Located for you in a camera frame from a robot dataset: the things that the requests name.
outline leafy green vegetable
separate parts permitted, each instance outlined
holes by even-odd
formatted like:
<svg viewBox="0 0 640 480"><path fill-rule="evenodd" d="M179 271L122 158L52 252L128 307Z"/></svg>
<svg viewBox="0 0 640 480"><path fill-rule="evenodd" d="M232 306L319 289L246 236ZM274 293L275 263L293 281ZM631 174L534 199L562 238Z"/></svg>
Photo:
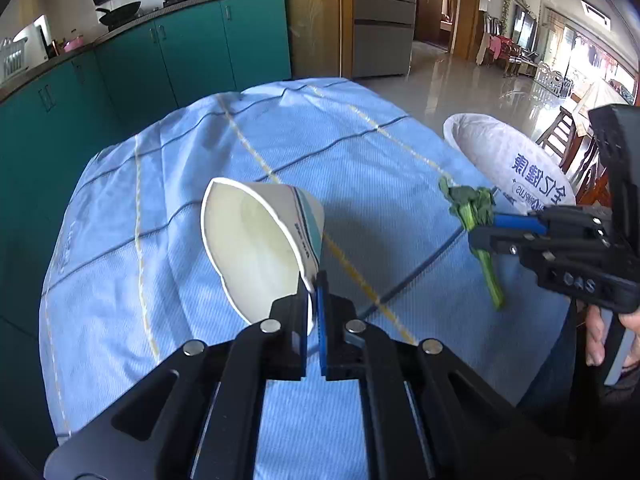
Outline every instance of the leafy green vegetable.
<svg viewBox="0 0 640 480"><path fill-rule="evenodd" d="M445 198L451 202L449 212L457 216L462 226L471 231L477 225L491 225L494 223L494 197L491 190L485 187L474 189L471 186L449 187L446 177L441 177L438 186ZM494 264L491 254L483 250L472 250L480 261L482 274L489 288L489 294L497 309L504 304L504 294L495 277Z"/></svg>

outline frying pan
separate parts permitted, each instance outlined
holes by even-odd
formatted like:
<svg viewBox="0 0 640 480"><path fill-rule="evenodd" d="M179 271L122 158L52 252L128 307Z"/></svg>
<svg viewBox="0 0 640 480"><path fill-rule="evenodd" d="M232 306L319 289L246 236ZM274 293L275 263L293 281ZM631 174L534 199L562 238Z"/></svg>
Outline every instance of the frying pan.
<svg viewBox="0 0 640 480"><path fill-rule="evenodd" d="M141 2L131 2L130 4L117 7L113 10L103 9L101 7L98 7L95 10L99 10L100 12L105 13L105 15L100 18L100 23L106 25L107 27L112 27L113 25L117 25L118 23L128 20L136 12L138 12L140 3Z"/></svg>

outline glossy floor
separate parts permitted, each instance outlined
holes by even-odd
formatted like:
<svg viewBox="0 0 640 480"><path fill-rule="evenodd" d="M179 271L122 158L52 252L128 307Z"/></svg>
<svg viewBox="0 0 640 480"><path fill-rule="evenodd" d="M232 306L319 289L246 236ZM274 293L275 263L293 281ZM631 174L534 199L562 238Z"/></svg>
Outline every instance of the glossy floor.
<svg viewBox="0 0 640 480"><path fill-rule="evenodd" d="M536 140L553 122L562 105L575 107L527 76L503 78L496 66L478 66L451 57L425 43L414 42L409 75L358 81L409 112L440 136L453 114L491 115Z"/></svg>

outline white bag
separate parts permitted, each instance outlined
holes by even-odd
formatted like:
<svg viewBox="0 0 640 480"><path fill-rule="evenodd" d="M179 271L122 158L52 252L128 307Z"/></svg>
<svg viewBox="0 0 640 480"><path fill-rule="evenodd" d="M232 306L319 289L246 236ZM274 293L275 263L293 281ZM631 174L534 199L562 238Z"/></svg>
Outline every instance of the white bag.
<svg viewBox="0 0 640 480"><path fill-rule="evenodd" d="M535 142L484 114L455 114L444 138L460 150L522 213L545 205L575 205L571 185Z"/></svg>

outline white paper cup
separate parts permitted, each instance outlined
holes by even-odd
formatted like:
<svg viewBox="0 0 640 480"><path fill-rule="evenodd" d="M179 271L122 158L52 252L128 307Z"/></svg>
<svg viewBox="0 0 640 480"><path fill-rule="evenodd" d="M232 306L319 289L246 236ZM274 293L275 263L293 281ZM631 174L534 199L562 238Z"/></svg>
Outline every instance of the white paper cup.
<svg viewBox="0 0 640 480"><path fill-rule="evenodd" d="M247 323L271 304L306 289L320 265L324 210L311 194L285 184L214 178L200 211L202 240L232 307ZM309 300L308 332L313 327Z"/></svg>

